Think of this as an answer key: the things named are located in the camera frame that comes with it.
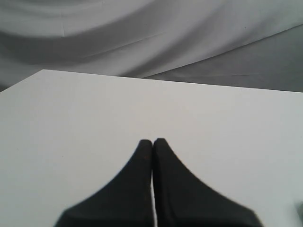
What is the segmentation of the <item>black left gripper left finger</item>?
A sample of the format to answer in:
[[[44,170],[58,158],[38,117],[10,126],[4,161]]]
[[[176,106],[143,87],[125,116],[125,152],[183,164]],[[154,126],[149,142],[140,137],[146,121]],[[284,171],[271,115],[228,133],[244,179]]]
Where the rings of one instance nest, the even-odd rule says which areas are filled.
[[[101,190],[66,209],[57,227],[152,227],[152,142],[141,140],[123,169]]]

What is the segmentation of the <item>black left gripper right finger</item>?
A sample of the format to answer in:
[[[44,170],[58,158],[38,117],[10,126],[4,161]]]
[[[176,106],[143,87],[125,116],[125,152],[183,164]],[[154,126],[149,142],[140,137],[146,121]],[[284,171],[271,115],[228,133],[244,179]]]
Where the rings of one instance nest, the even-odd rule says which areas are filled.
[[[153,144],[153,190],[160,227],[260,227],[250,209],[192,174],[165,139]]]

